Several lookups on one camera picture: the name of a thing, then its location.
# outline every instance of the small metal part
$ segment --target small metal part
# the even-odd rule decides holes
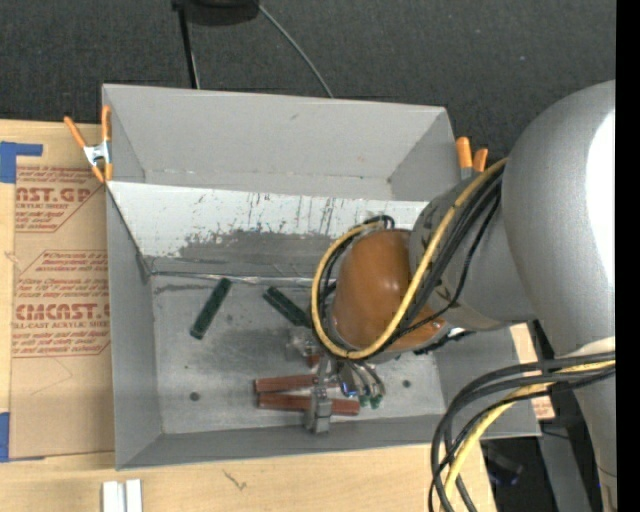
[[[111,163],[111,141],[104,140],[97,146],[85,146],[82,150],[91,165],[97,166],[101,159]]]
[[[337,376],[342,393],[349,397],[357,396],[362,406],[371,402],[377,407],[386,393],[384,384],[375,369],[366,363],[341,362],[337,369]]]
[[[304,426],[314,434],[329,432],[331,423],[331,399],[324,389],[314,389],[310,397],[309,409],[305,411]]]
[[[231,288],[231,281],[226,278],[222,278],[211,292],[204,308],[202,308],[202,311],[198,315],[198,318],[196,318],[193,327],[191,327],[191,330],[189,331],[191,336],[198,340],[201,340],[204,337],[207,329],[213,321],[213,317],[216,315],[218,309],[220,309],[220,306],[222,305],[222,302],[227,296],[229,288]]]
[[[289,331],[289,336],[289,342],[285,347],[288,360],[292,360],[299,356],[309,358],[312,356],[320,356],[322,354],[322,349],[318,342],[315,341],[311,329],[302,326],[292,327]],[[313,362],[314,364],[310,367],[315,366],[319,361],[317,358],[314,358]]]

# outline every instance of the black power cord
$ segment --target black power cord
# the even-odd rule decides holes
[[[554,382],[554,383],[565,382],[567,383],[567,386],[570,388],[588,385],[602,378],[608,378],[611,374],[615,372],[615,368],[605,369],[605,370],[580,371],[575,373],[548,374],[548,372],[551,370],[558,370],[558,369],[567,368],[567,367],[575,366],[579,364],[610,361],[614,357],[615,357],[615,353],[612,352],[612,353],[600,354],[600,355],[594,355],[594,356],[575,357],[575,358],[567,358],[562,360],[529,363],[526,365],[516,365],[516,366],[503,368],[503,369],[491,372],[489,374],[486,374],[474,380],[467,386],[465,386],[451,402],[451,405],[449,406],[447,413],[443,416],[441,422],[436,428],[436,432],[433,437],[432,452],[431,452],[431,465],[432,465],[432,472],[434,475],[433,486],[435,490],[438,491],[438,495],[441,497],[441,501],[443,501],[442,498],[444,496],[444,487],[442,485],[441,480],[439,481],[438,477],[436,476],[442,470],[442,468],[440,467],[440,463],[438,462],[438,449],[444,437],[445,446],[447,448],[448,455],[443,461],[443,464],[444,465],[448,464],[450,462],[450,459],[453,457],[453,453],[457,449],[456,443],[451,443],[451,438],[452,438],[451,428],[453,423],[453,417],[462,408],[464,408],[465,406],[467,406],[468,404],[470,404],[471,402],[477,399],[491,395],[493,393],[496,393],[499,391],[505,391],[508,389],[513,389],[515,387],[521,387],[529,384],[547,383],[547,382]],[[544,374],[540,376],[518,377],[518,378],[509,379],[509,380],[504,380],[511,375],[521,374],[523,372],[528,372],[533,370],[540,370]],[[548,392],[549,392],[548,390],[545,390],[544,392],[542,392],[540,396],[548,394]],[[532,397],[533,395],[527,395],[525,397],[521,397],[520,399],[529,399]],[[500,403],[495,404],[491,408],[498,407],[499,405],[501,404]],[[466,435],[465,432],[467,431],[463,429],[461,434],[459,434],[458,439],[460,439],[461,436]],[[461,495],[463,500],[465,501],[465,504],[467,505],[469,510],[474,510],[473,504],[471,503],[468,493],[464,488],[464,484],[462,483],[462,479],[456,480],[456,484],[458,484],[458,482],[460,483],[460,485],[458,485],[458,488],[459,490],[461,490]]]
[[[178,13],[182,45],[187,60],[189,82],[192,89],[200,89],[200,75],[191,46],[188,18],[192,18],[195,23],[206,26],[231,25],[249,21],[253,19],[257,12],[260,12],[265,19],[282,34],[298,55],[300,55],[302,60],[304,60],[326,95],[329,98],[335,97],[309,56],[278,20],[260,4],[259,0],[172,0],[171,5],[173,10]]]

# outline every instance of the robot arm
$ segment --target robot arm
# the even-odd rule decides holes
[[[556,357],[615,347],[614,141],[609,82],[551,106],[504,170],[498,164],[430,202],[410,233],[362,236],[342,260],[325,322],[327,338],[351,347],[341,357],[383,361],[428,346],[445,324],[477,331],[533,319]],[[460,201],[476,182],[473,200]],[[605,509],[617,510],[615,379],[576,396]]]

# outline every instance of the yellow cable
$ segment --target yellow cable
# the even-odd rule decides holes
[[[615,364],[615,360],[613,361],[604,361],[601,363],[590,363],[590,364],[582,364],[577,366],[571,366],[569,368],[563,368],[559,370],[557,373],[573,373],[579,371],[589,371],[589,370],[599,370],[603,368],[607,368]],[[519,398],[526,395],[532,395],[538,393],[540,391],[544,391],[549,386],[553,385],[554,382],[544,382],[540,384],[529,384],[527,386],[522,386],[519,389],[516,389],[512,393],[506,396],[506,400],[511,398]],[[451,468],[449,469],[449,473],[447,474],[447,479],[444,484],[444,492],[447,498],[451,498],[451,493],[453,492],[453,486],[455,485],[456,478],[460,474],[460,470],[462,469],[462,465],[464,464],[465,459],[469,455],[471,448],[475,445],[476,442],[480,439],[482,434],[489,428],[489,426],[497,420],[503,412],[509,409],[515,402],[510,402],[508,404],[501,405],[489,411],[485,416],[480,420],[480,422],[471,429],[469,435],[464,440],[464,442],[460,445],[458,453],[456,454],[456,458],[451,464]],[[444,509],[442,505],[440,506],[440,512]]]
[[[411,280],[411,283],[409,283],[407,293],[405,293],[402,299],[402,302],[400,303],[400,307],[398,308],[398,311],[396,312],[395,316],[393,317],[389,325],[387,325],[384,332],[378,337],[378,339],[376,339],[368,347],[363,348],[361,350],[345,350],[344,348],[336,345],[335,343],[333,343],[333,341],[331,341],[327,333],[324,331],[324,328],[322,327],[322,321],[318,313],[318,290],[320,287],[320,280],[322,278],[325,265],[327,264],[327,261],[329,261],[329,258],[331,257],[331,255],[335,252],[335,250],[338,248],[338,246],[342,242],[344,242],[346,239],[352,236],[355,236],[355,234],[359,233],[360,231],[365,229],[367,226],[366,225],[358,226],[352,229],[351,231],[343,235],[340,239],[338,239],[334,244],[332,244],[331,247],[329,247],[327,252],[324,254],[322,259],[320,260],[320,263],[316,270],[316,275],[313,279],[313,284],[311,287],[311,318],[313,320],[313,326],[315,328],[316,333],[318,334],[318,338],[320,339],[321,343],[325,346],[325,348],[329,352],[331,352],[335,356],[343,357],[346,359],[363,359],[365,357],[370,356],[374,352],[376,352],[376,350],[378,350],[382,345],[384,345],[389,340],[393,332],[396,330],[396,327],[398,327],[398,324],[404,317],[407,309],[409,308],[409,305],[411,304],[411,301],[413,301],[416,291],[418,289],[418,286],[422,282],[422,278],[427,272],[427,269],[429,268],[431,259],[433,258],[433,255],[436,252],[438,244],[444,237],[444,233],[447,227],[449,226],[449,224],[451,223],[451,221],[453,220],[456,214],[456,211],[460,208],[460,206],[462,206],[469,199],[471,194],[478,187],[480,187],[489,178],[491,178],[491,176],[493,176],[496,172],[502,169],[506,161],[507,159],[503,158],[502,160],[493,164],[485,172],[483,172],[475,180],[473,180],[458,196],[458,198],[455,200],[453,205],[449,208],[449,210],[443,217],[442,221],[440,222],[436,230],[431,235],[431,238],[429,240],[429,245],[425,249],[424,255],[422,256],[422,260],[420,261],[420,264],[416,269],[416,272],[413,276],[413,279]]]

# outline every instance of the wire bundle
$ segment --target wire bundle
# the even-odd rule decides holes
[[[331,270],[339,256],[357,236],[362,234],[366,229],[371,228],[372,223],[385,222],[386,225],[388,217],[385,218],[385,216],[382,216],[369,219],[367,222],[345,233],[331,245],[320,260],[314,277],[311,288],[311,317],[313,328],[319,341],[332,355],[349,360],[362,360],[373,357],[389,348],[402,336],[437,318],[444,313],[451,304],[455,303],[464,286],[473,254],[499,206],[502,171],[505,162],[506,159],[500,160],[485,172],[478,175],[475,180],[471,181],[464,188],[462,193],[447,210],[440,224],[431,232],[429,240],[425,244],[422,259],[409,283],[407,293],[402,299],[398,311],[378,339],[361,350],[342,347],[335,340],[331,339],[325,331],[325,302],[328,295],[335,288],[335,285],[329,284]],[[487,208],[492,202],[493,205],[487,212]],[[484,221],[465,258],[464,269],[454,297],[446,308],[412,325],[412,322],[423,309],[430,294],[436,287],[451,257],[470,232],[472,226],[483,214],[485,215]],[[320,290],[321,284],[324,284],[322,291]]]
[[[536,375],[523,376],[526,372]],[[447,412],[436,428],[431,444],[431,470],[433,480],[429,489],[429,511],[434,511],[434,490],[440,498],[441,508],[452,512],[450,497],[453,486],[458,491],[470,511],[476,508],[459,476],[471,447],[480,439],[486,429],[513,404],[548,395],[551,386],[564,389],[578,389],[615,375],[615,352],[590,356],[563,358],[523,365],[510,366],[488,373],[465,386],[453,399]],[[476,414],[453,437],[453,419],[462,409],[476,400],[493,393],[515,389],[502,400]],[[438,453],[444,443],[445,456],[439,460]],[[443,472],[448,468],[446,481]]]

